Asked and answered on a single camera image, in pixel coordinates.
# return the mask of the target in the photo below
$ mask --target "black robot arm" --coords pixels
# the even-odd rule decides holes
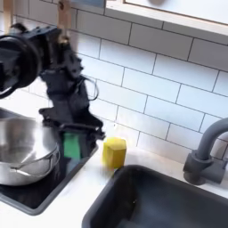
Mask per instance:
[[[84,134],[91,144],[103,139],[102,122],[89,112],[81,60],[68,38],[52,26],[28,31],[15,24],[12,29],[13,33],[0,37],[0,99],[40,76],[53,102],[52,108],[39,111],[44,124],[62,132]]]

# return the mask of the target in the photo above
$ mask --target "countertop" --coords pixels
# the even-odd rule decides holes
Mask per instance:
[[[74,176],[59,196],[39,216],[29,216],[0,202],[0,226],[4,228],[74,227],[80,228],[86,211],[111,177],[101,163],[102,144]],[[128,149],[126,165],[137,164],[154,169],[162,174],[184,181],[183,164],[160,157],[148,151]],[[206,183],[200,188],[228,198],[228,173],[218,185]]]

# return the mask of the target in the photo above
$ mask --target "metal bowl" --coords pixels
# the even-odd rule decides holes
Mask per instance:
[[[53,170],[59,158],[51,128],[30,118],[0,120],[0,184],[37,182]]]

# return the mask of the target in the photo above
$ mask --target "sink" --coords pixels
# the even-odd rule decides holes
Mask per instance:
[[[227,228],[228,199],[141,166],[120,168],[83,228]]]

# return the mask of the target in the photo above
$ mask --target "gray faucet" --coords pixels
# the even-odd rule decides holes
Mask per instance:
[[[183,167],[184,179],[194,185],[202,185],[206,179],[221,183],[224,178],[227,161],[221,163],[210,156],[216,138],[228,132],[228,118],[221,119],[203,134],[199,148],[192,151]]]

